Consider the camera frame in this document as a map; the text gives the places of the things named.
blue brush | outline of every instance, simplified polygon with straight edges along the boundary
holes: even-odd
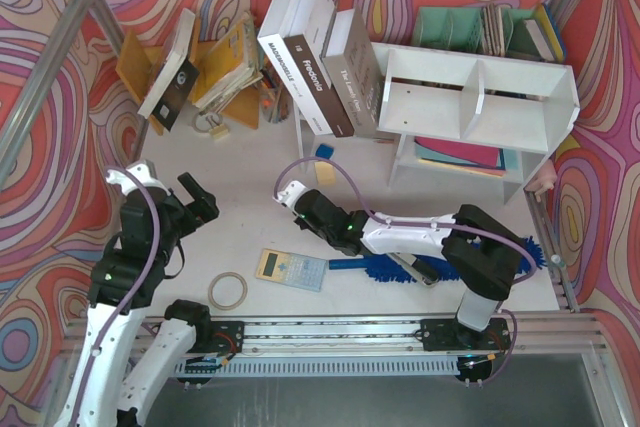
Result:
[[[544,254],[533,237],[523,238],[525,249],[531,254],[538,267],[546,266]],[[446,260],[435,257],[418,255],[418,258],[428,262],[440,275],[440,280],[459,280],[460,275],[456,269]],[[415,282],[402,267],[396,264],[386,255],[373,255],[362,259],[338,259],[329,261],[329,270],[365,269],[367,275],[377,282]],[[519,274],[526,274],[531,271],[531,265],[524,258],[520,260],[518,266]]]

blue block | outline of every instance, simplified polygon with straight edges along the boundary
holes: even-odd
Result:
[[[333,147],[327,144],[320,144],[316,149],[316,157],[322,157],[323,159],[330,159],[333,155]]]

